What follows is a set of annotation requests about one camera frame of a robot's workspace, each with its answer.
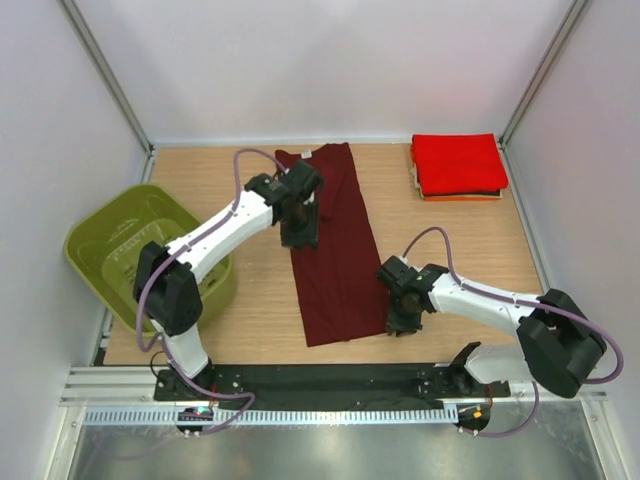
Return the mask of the dark red t shirt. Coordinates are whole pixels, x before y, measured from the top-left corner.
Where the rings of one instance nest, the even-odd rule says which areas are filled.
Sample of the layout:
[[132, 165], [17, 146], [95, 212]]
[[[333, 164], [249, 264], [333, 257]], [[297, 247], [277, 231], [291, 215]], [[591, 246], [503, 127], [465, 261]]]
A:
[[318, 246], [291, 252], [306, 344], [383, 334], [389, 293], [350, 146], [325, 144], [306, 162], [324, 177]]

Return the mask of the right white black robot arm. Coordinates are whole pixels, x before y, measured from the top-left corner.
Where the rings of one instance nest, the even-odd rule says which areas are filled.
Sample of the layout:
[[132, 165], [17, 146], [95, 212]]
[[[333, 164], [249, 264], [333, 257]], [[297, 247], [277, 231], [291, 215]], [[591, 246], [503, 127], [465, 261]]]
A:
[[417, 269], [398, 256], [377, 272], [390, 294], [386, 328], [391, 335], [421, 330], [425, 313], [462, 316], [511, 337], [505, 345], [468, 344], [450, 372], [453, 389], [472, 396], [494, 382], [532, 381], [550, 393], [573, 398], [606, 351], [601, 334], [584, 319], [570, 296], [517, 294], [470, 281], [451, 269]]

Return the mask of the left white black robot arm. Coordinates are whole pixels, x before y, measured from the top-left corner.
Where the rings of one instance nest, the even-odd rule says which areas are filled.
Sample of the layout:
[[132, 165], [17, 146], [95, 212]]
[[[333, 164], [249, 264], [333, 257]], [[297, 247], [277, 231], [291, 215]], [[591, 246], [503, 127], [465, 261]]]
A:
[[275, 175], [266, 173], [236, 186], [233, 201], [191, 232], [139, 254], [133, 297], [136, 319], [149, 319], [178, 374], [177, 388], [191, 400], [212, 389], [214, 366], [197, 323], [203, 313], [199, 285], [237, 247], [273, 226], [289, 249], [316, 248], [322, 175], [304, 160]]

